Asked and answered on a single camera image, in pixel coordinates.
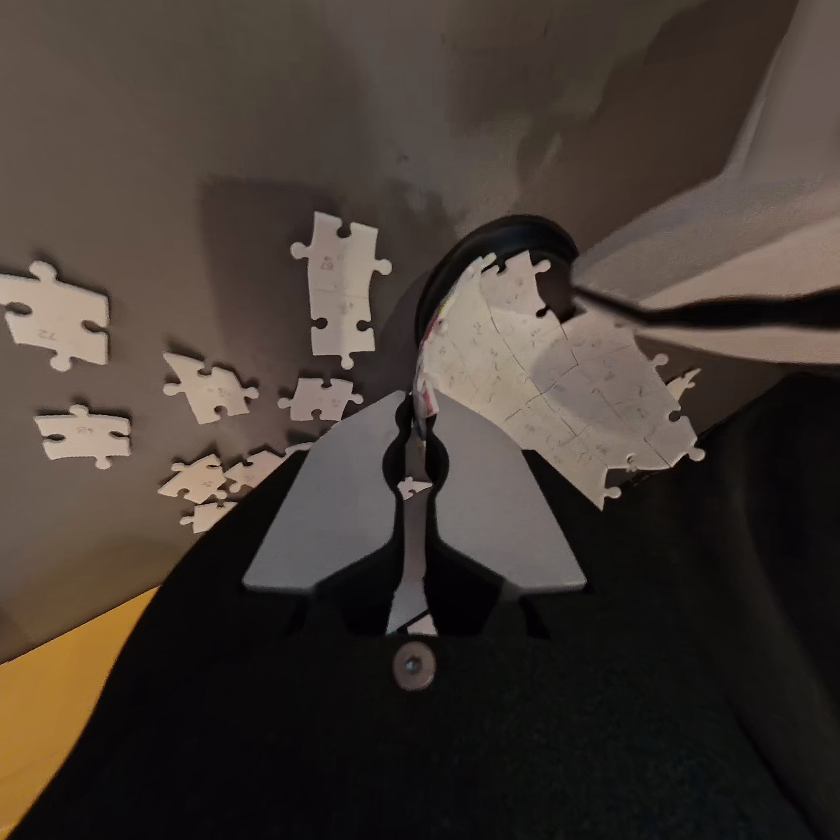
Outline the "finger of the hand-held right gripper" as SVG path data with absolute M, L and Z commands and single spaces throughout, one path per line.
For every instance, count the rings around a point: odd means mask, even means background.
M 839 2 L 799 2 L 719 175 L 610 234 L 577 290 L 676 317 L 838 328 Z
M 839 328 L 763 326 L 726 329 L 644 327 L 629 323 L 642 337 L 693 351 L 770 364 L 839 365 Z

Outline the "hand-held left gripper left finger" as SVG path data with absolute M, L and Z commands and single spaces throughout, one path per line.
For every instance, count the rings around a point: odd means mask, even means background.
M 396 488 L 413 420 L 394 391 L 333 426 L 305 455 L 243 578 L 260 594 L 324 602 L 359 634 L 393 634 L 405 572 Z

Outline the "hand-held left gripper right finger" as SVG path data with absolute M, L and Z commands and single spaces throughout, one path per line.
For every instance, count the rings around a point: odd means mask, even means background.
M 480 634 L 498 607 L 585 591 L 522 448 L 497 425 L 440 395 L 426 468 L 423 590 L 438 634 Z

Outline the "white puzzle ball shell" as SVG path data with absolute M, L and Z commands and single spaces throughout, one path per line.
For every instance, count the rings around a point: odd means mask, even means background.
M 668 356 L 650 360 L 630 328 L 583 309 L 561 322 L 537 280 L 551 263 L 525 250 L 494 265 L 495 254 L 455 268 L 431 317 L 421 317 L 415 383 L 419 416 L 440 414 L 444 398 L 540 454 L 598 509 L 621 496 L 609 471 L 660 471 L 705 451 L 679 399 L 699 369 L 665 383 Z

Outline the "black round ball stand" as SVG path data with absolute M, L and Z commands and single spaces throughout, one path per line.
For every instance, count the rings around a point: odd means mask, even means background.
M 476 260 L 490 257 L 492 266 L 506 267 L 509 259 L 528 251 L 537 261 L 549 261 L 541 308 L 560 320 L 574 311 L 571 269 L 579 256 L 572 237 L 554 221 L 532 214 L 501 217 L 481 225 L 460 239 L 433 268 L 416 305 L 415 341 L 420 345 L 440 305 L 456 281 Z

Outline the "loose white puzzle piece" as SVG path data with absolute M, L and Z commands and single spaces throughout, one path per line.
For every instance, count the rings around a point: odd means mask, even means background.
M 223 412 L 227 417 L 249 413 L 250 402 L 259 398 L 255 386 L 242 386 L 236 373 L 214 366 L 204 372 L 204 362 L 180 353 L 165 352 L 164 361 L 176 382 L 164 383 L 166 396 L 183 395 L 200 425 L 216 423 Z
M 331 379 L 326 383 L 321 377 L 301 376 L 294 393 L 281 396 L 277 406 L 288 411 L 293 422 L 309 422 L 318 415 L 321 421 L 337 423 L 343 419 L 347 405 L 363 402 L 364 397 L 354 390 L 351 381 Z
M 123 416 L 91 413 L 83 404 L 63 414 L 40 415 L 35 425 L 49 460 L 90 458 L 98 469 L 131 455 L 131 422 Z
M 16 345 L 50 351 L 49 365 L 58 372 L 69 371 L 74 361 L 107 364 L 109 296 L 60 280 L 42 260 L 28 271 L 29 277 L 1 275 L 4 319 Z

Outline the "pile of white puzzle pieces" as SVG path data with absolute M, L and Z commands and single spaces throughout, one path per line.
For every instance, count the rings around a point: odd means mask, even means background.
M 217 455 L 204 456 L 188 465 L 175 463 L 171 468 L 172 477 L 158 493 L 191 504 L 191 511 L 180 523 L 194 534 L 202 534 L 237 506 L 238 497 L 244 491 L 257 488 L 292 455 L 306 452 L 311 447 L 312 443 L 292 445 L 282 455 L 263 449 L 227 469 Z

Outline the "joined white puzzle piece pair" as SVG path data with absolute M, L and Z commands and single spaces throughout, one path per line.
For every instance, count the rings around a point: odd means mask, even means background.
M 307 260 L 310 318 L 325 321 L 320 327 L 311 326 L 311 351 L 339 358 L 348 371 L 355 354 L 375 351 L 373 328 L 362 330 L 359 324 L 371 321 L 373 274 L 388 276 L 392 263 L 376 256 L 376 227 L 351 223 L 345 237 L 340 235 L 341 227 L 341 218 L 315 212 L 311 242 L 292 244 L 290 254 Z

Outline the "yellow box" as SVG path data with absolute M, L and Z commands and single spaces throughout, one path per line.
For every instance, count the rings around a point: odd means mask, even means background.
M 1 838 L 78 740 L 155 587 L 1 666 Z

